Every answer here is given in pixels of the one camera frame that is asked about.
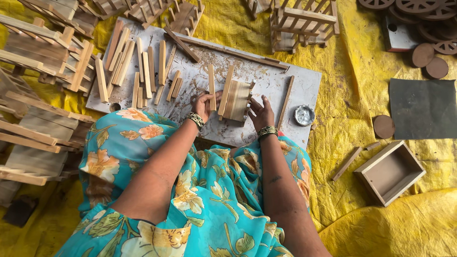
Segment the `open wooden box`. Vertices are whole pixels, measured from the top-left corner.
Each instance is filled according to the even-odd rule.
[[[386,146],[354,173],[377,202],[387,207],[426,171],[402,140]]]

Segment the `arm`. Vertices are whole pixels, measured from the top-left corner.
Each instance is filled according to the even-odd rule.
[[[220,100],[221,94],[221,91],[216,93],[216,100]],[[203,94],[193,104],[192,111],[204,122],[211,114],[209,99],[212,97]],[[164,221],[170,207],[171,189],[197,134],[195,122],[185,119],[139,169],[111,207],[132,219],[148,220],[154,224]]]
[[[274,126],[274,113],[265,96],[262,107],[251,99],[249,112],[256,131]],[[331,256],[316,231],[300,190],[274,134],[260,140],[263,169],[263,205],[265,215],[284,229],[284,246],[296,256]]]

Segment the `saree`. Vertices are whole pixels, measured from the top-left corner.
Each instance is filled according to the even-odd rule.
[[[167,218],[159,224],[110,208],[177,129],[169,119],[135,108],[92,125],[79,166],[82,220],[56,256],[292,256],[281,244],[283,229],[263,213],[257,140],[238,148],[233,158],[222,146],[196,151],[192,145],[171,190]],[[309,208],[309,156],[281,132],[278,138]]]

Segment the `hand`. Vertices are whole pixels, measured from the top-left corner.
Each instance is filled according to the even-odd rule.
[[[254,111],[255,116],[252,112],[248,113],[254,123],[256,132],[259,132],[259,130],[266,126],[275,125],[275,114],[271,109],[270,102],[264,95],[262,95],[262,100],[263,106],[261,106],[254,98],[251,98],[251,110]]]
[[[192,103],[192,111],[198,114],[204,123],[206,123],[211,115],[209,100],[216,98],[216,109],[219,108],[219,104],[222,98],[222,90],[217,91],[215,96],[207,94],[207,92],[201,93],[197,96],[197,99]]]

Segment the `sandpaper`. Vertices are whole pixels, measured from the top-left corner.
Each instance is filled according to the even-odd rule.
[[[395,139],[457,138],[454,82],[390,79]]]

